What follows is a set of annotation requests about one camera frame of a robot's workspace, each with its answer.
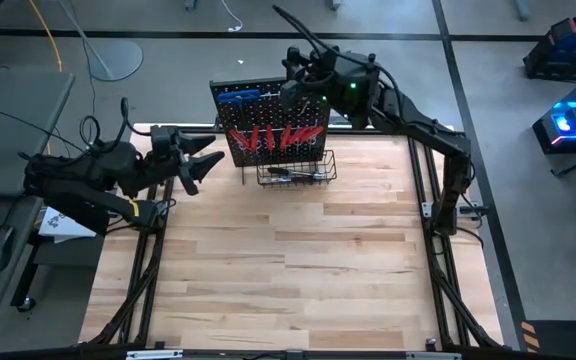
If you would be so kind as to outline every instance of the wood plank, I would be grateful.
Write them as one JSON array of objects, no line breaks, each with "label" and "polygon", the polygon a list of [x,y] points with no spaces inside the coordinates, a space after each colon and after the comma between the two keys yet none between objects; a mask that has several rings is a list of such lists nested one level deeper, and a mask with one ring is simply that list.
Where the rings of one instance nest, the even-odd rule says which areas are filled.
[{"label": "wood plank", "polygon": [[[147,138],[132,142],[149,149]],[[242,186],[229,155],[198,196],[175,181],[149,344],[422,350],[437,337],[405,139],[329,137],[327,145],[339,173],[328,186],[264,189],[254,169]],[[226,143],[220,138],[207,150],[227,151]],[[124,300],[136,239],[130,230],[106,239],[81,340],[94,337]],[[481,248],[468,234],[452,242],[462,297],[500,340]],[[454,321],[449,327],[456,331]]]}]

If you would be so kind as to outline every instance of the black pegboard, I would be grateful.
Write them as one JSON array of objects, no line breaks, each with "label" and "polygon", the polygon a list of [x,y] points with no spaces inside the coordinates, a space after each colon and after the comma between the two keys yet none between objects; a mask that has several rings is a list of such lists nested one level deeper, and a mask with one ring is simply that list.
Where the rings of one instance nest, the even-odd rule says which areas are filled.
[{"label": "black pegboard", "polygon": [[[284,109],[279,102],[279,89],[286,82],[284,78],[257,79],[237,82],[210,82],[219,123],[222,125],[236,167],[258,166],[304,161],[320,161],[324,154],[328,122],[330,120],[330,104],[320,96],[303,97],[293,108]],[[253,97],[237,103],[220,103],[219,95],[233,92],[258,90],[261,97]],[[286,127],[291,125],[290,135],[296,131],[314,131],[316,136],[306,139],[304,143],[288,145],[280,148],[282,135]],[[268,148],[267,126],[272,131],[273,149]],[[251,140],[253,129],[259,127],[258,141],[255,151],[245,148],[231,134],[237,131],[248,141]]]}]

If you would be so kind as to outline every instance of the floor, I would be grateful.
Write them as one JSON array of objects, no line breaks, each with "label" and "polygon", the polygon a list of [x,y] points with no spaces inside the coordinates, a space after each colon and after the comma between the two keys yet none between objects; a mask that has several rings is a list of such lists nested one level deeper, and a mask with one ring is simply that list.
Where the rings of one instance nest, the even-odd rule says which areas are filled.
[{"label": "floor", "polygon": [[[52,29],[72,30],[56,2],[37,2]],[[119,127],[122,96],[130,100],[132,122],[211,123],[216,111],[208,81],[281,76],[280,60],[286,48],[299,44],[307,49],[307,43],[299,40],[243,38],[291,31],[264,0],[229,0],[232,11],[244,21],[245,34],[226,34],[239,36],[236,39],[216,38],[235,23],[215,0],[200,0],[200,7],[192,13],[184,11],[181,0],[124,0],[121,6],[119,0],[73,2],[86,30],[176,32],[169,39],[135,33],[139,38],[134,41],[144,51],[139,71],[120,82],[93,82],[95,114],[102,122],[104,138],[113,137]],[[321,4],[312,0],[275,3],[313,31],[355,34],[358,40],[329,42],[356,52],[374,52],[423,112],[465,128],[471,137],[474,130],[526,318],[576,319],[576,173],[564,179],[552,177],[530,131],[530,125],[574,85],[523,76],[521,59],[534,43],[453,41],[458,74],[455,69],[451,74],[445,44],[436,36],[442,25],[435,17],[436,0],[344,0],[338,13],[327,10],[323,0]],[[528,3],[533,17],[521,23],[512,0],[441,1],[447,28],[458,35],[543,35],[555,22],[576,16],[576,1]],[[0,9],[0,29],[8,28],[40,26],[26,2],[9,1]],[[364,40],[402,33],[416,37]],[[111,41],[116,40],[92,40],[99,47]],[[60,37],[57,43],[64,71],[77,78],[58,126],[66,137],[78,141],[79,119],[93,111],[86,57],[80,39]],[[32,36],[0,36],[0,65],[57,69],[48,39]],[[465,97],[456,96],[455,75],[460,75]],[[469,118],[472,126],[470,121],[462,124],[462,119]],[[480,185],[485,194],[486,184]],[[473,197],[480,198],[476,186]],[[495,254],[499,246],[494,246],[486,229],[483,233],[502,332],[507,344],[517,346],[507,289]],[[81,325],[78,316],[85,310],[92,271],[54,270],[45,276],[52,281],[38,282],[34,291],[40,305],[31,314],[20,315],[10,309],[0,313],[0,350],[76,342]],[[58,326],[55,319],[60,319]]]}]

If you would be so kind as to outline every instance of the wooden tabletop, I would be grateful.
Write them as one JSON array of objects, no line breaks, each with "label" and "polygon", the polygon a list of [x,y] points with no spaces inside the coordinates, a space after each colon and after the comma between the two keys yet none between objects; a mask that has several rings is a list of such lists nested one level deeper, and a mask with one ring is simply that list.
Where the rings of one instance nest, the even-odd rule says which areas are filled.
[{"label": "wooden tabletop", "polygon": [[[142,153],[150,148],[148,138],[133,134],[131,142]],[[406,139],[329,136],[326,145],[339,175],[327,186],[262,188],[255,169],[246,169],[242,185],[223,136],[206,152],[225,151],[226,158],[199,195],[187,196],[177,180],[149,343],[421,350],[426,338],[438,338]],[[106,239],[82,341],[124,300],[136,243],[129,230]],[[480,245],[467,234],[452,243],[462,297],[501,341]],[[139,309],[135,314],[132,334]],[[447,314],[456,339],[454,313]]]}]

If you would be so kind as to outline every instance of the blue light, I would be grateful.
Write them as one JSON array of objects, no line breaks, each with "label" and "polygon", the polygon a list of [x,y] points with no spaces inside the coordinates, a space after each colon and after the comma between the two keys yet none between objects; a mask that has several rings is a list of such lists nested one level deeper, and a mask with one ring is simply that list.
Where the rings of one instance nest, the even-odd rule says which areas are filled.
[{"label": "blue light", "polygon": [[557,127],[561,131],[570,131],[570,124],[568,124],[568,120],[565,117],[560,117],[557,119]]}]

